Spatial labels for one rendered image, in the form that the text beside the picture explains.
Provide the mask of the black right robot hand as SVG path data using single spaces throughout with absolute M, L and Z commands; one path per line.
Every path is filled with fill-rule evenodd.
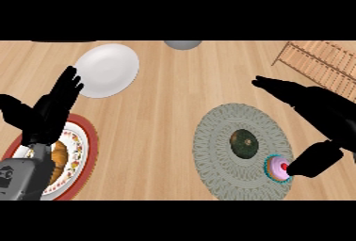
M 320 87 L 257 75 L 251 83 L 290 106 L 324 135 L 286 167 L 289 176 L 314 178 L 342 158 L 341 149 L 356 153 L 356 104 Z

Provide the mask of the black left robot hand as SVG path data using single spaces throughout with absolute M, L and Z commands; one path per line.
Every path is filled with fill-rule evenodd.
M 8 94 L 0 94 L 0 112 L 4 122 L 22 130 L 20 145 L 51 145 L 60 136 L 69 110 L 82 90 L 76 69 L 67 66 L 51 91 L 33 106 L 25 105 Z

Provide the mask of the wooden tiered shelf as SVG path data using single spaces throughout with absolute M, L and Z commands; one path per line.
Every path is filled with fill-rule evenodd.
M 273 60 L 356 104 L 356 53 L 327 40 L 289 40 Z

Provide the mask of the dark green squash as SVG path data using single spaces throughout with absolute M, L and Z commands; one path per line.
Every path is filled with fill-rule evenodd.
M 254 134 L 245 130 L 239 129 L 233 132 L 228 145 L 231 152 L 242 159 L 251 159 L 258 151 L 258 141 Z

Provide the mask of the grey round woven placemat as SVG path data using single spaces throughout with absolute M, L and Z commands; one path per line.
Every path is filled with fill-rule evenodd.
M 231 152 L 228 139 L 239 129 L 248 130 L 258 141 L 251 159 Z M 285 198 L 292 180 L 276 183 L 264 173 L 268 155 L 293 161 L 292 148 L 270 116 L 246 104 L 223 104 L 203 115 L 193 137 L 193 159 L 202 183 L 217 199 L 273 201 Z

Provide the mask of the brown croissant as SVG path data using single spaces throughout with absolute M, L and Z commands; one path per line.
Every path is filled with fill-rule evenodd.
M 54 162 L 54 170 L 53 170 L 53 174 L 51 174 L 51 179 L 50 179 L 50 183 L 53 183 L 59 176 L 62 175 L 63 172 L 63 168 L 67 162 L 67 151 L 66 151 L 66 146 L 63 145 L 63 143 L 57 140 L 56 141 L 56 146 L 54 149 L 51 151 L 51 160 Z

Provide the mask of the red rimmed floral plate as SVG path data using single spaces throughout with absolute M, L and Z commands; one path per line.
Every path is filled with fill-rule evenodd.
M 70 114 L 59 136 L 66 162 L 60 175 L 42 191 L 42 201 L 70 200 L 90 177 L 97 159 L 97 133 L 90 121 Z

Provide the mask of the white oval plate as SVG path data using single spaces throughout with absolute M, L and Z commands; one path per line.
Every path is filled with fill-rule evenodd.
M 110 43 L 90 49 L 79 57 L 76 74 L 82 81 L 81 95 L 106 98 L 119 93 L 138 73 L 138 57 L 131 48 Z

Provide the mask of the pink frosted cupcake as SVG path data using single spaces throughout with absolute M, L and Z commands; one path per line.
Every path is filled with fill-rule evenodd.
M 288 159 L 277 154 L 268 155 L 264 159 L 264 173 L 267 177 L 279 184 L 288 183 L 290 180 L 290 176 L 286 172 L 288 166 Z

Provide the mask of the grey round object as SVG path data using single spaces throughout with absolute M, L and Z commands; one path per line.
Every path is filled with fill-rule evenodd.
M 199 40 L 165 40 L 163 43 L 175 50 L 190 50 L 202 42 Z

